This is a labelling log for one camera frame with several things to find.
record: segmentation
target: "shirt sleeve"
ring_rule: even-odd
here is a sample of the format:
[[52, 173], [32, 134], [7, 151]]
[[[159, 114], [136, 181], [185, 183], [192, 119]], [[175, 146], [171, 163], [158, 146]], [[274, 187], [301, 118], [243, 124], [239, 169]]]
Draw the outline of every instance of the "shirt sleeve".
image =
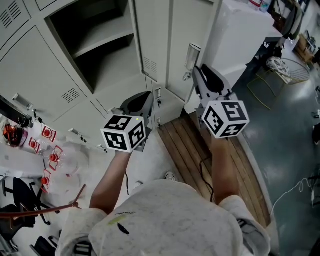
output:
[[229, 196], [219, 206], [236, 218], [242, 230], [244, 245], [253, 255], [269, 255], [270, 237], [267, 231], [255, 220], [239, 196]]
[[75, 245], [79, 242], [89, 242], [89, 234], [93, 227], [106, 217], [107, 214], [100, 209], [71, 209], [63, 226], [55, 255], [75, 255]]

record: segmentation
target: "black leaf print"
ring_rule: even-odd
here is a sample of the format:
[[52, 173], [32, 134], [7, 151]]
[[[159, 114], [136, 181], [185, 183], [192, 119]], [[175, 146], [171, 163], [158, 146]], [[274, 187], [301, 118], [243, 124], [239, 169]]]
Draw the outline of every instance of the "black leaf print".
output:
[[122, 226], [120, 223], [118, 223], [118, 228], [120, 229], [120, 231], [121, 231], [122, 233], [125, 233], [126, 235], [129, 235], [129, 234], [130, 234], [129, 231], [126, 230], [126, 228], [125, 228], [124, 226]]

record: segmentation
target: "open locker compartment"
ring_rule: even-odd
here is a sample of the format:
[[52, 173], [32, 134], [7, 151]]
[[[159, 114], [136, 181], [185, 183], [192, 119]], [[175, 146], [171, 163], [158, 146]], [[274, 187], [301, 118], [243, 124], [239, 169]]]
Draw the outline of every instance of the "open locker compartment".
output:
[[128, 0], [79, 0], [49, 19], [73, 59], [134, 33]]
[[104, 44], [75, 59], [94, 94], [140, 74], [133, 35]]

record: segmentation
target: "white cable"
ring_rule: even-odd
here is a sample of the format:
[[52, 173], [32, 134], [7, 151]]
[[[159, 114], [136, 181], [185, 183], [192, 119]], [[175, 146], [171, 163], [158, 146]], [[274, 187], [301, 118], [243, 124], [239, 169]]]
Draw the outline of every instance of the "white cable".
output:
[[279, 201], [284, 195], [290, 193], [292, 190], [294, 190], [294, 189], [295, 189], [296, 187], [298, 187], [298, 186], [299, 186], [299, 191], [300, 191], [300, 192], [304, 191], [304, 184], [303, 184], [303, 181], [304, 181], [304, 180], [306, 180], [306, 184], [308, 185], [308, 187], [311, 188], [308, 179], [307, 179], [307, 178], [303, 178], [303, 179], [302, 179], [301, 181], [299, 181], [292, 189], [290, 189], [289, 191], [283, 193], [283, 195], [280, 196], [280, 197], [277, 199], [277, 201], [275, 201], [275, 203], [274, 203], [274, 205], [273, 205], [273, 207], [272, 207], [272, 210], [271, 210], [270, 215], [273, 214], [276, 204], [278, 203], [278, 201]]

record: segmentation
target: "white t-shirt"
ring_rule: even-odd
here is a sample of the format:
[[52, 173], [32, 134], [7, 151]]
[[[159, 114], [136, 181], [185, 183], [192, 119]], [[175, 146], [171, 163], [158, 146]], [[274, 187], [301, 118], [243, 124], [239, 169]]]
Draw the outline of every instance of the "white t-shirt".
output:
[[95, 256], [267, 256], [270, 239], [236, 195], [219, 206], [190, 186], [156, 180], [136, 188], [110, 215], [72, 209], [56, 255], [87, 241]]

